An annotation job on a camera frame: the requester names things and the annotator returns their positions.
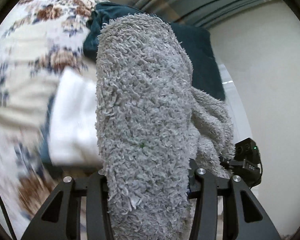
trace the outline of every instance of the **black mount bracket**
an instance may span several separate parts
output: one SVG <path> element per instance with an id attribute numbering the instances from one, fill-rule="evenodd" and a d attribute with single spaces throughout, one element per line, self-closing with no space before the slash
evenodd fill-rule
<path id="1" fill-rule="evenodd" d="M 223 196 L 223 240 L 280 240 L 270 218 L 240 176 L 215 177 L 190 159 L 188 198 L 197 199 L 189 240 L 215 240 Z M 81 197 L 87 197 L 88 240 L 113 240 L 106 177 L 65 177 L 33 217 L 21 240 L 80 240 Z"/>

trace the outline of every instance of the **white towel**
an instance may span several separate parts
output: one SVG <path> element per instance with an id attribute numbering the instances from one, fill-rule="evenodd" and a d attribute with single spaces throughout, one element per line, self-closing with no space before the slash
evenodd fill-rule
<path id="1" fill-rule="evenodd" d="M 48 138 L 53 165 L 102 167 L 98 151 L 96 84 L 70 68 L 61 76 Z"/>

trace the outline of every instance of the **floral blanket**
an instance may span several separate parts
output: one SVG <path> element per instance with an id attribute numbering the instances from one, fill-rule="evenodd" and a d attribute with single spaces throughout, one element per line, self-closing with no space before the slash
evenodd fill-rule
<path id="1" fill-rule="evenodd" d="M 0 195 L 18 239 L 53 190 L 39 148 L 47 105 L 66 66 L 95 80 L 85 23 L 106 0 L 20 0 L 0 25 Z M 85 223 L 81 221 L 82 239 Z"/>

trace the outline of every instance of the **terry cloth towel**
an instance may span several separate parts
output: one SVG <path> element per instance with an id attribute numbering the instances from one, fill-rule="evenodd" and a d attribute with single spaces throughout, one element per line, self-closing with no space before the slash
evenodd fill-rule
<path id="1" fill-rule="evenodd" d="M 96 84 L 66 68 L 50 117 L 48 147 L 53 165 L 102 167 L 94 126 L 96 107 Z"/>
<path id="2" fill-rule="evenodd" d="M 91 20 L 86 24 L 90 28 L 90 33 L 83 43 L 84 55 L 95 61 L 99 45 L 98 36 L 102 26 L 108 24 L 111 19 L 115 20 L 135 13 L 143 12 L 127 5 L 111 2 L 98 3 L 91 14 Z M 192 86 L 205 91 L 216 99 L 225 100 L 218 65 L 211 48 L 209 31 L 177 23 L 170 23 L 170 26 L 192 62 Z"/>
<path id="3" fill-rule="evenodd" d="M 228 177 L 226 105 L 191 87 L 191 61 L 160 18 L 110 20 L 99 41 L 96 128 L 114 237 L 189 239 L 189 158 Z"/>

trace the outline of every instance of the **silver bolt head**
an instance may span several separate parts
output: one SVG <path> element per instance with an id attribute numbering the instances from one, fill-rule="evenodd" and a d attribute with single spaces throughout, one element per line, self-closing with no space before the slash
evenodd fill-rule
<path id="1" fill-rule="evenodd" d="M 98 173 L 99 173 L 100 175 L 104 175 L 104 174 L 105 174 L 105 170 L 104 170 L 104 169 L 98 170 Z"/>
<path id="2" fill-rule="evenodd" d="M 200 174 L 200 175 L 206 174 L 206 172 L 207 171 L 205 169 L 203 169 L 203 168 L 197 169 L 197 173 Z"/>
<path id="3" fill-rule="evenodd" d="M 240 181 L 241 181 L 241 177 L 238 176 L 238 175 L 234 175 L 234 176 L 232 177 L 232 179 L 233 179 L 235 182 L 240 182 Z"/>
<path id="4" fill-rule="evenodd" d="M 68 183 L 72 180 L 71 176 L 66 176 L 63 178 L 63 182 Z"/>

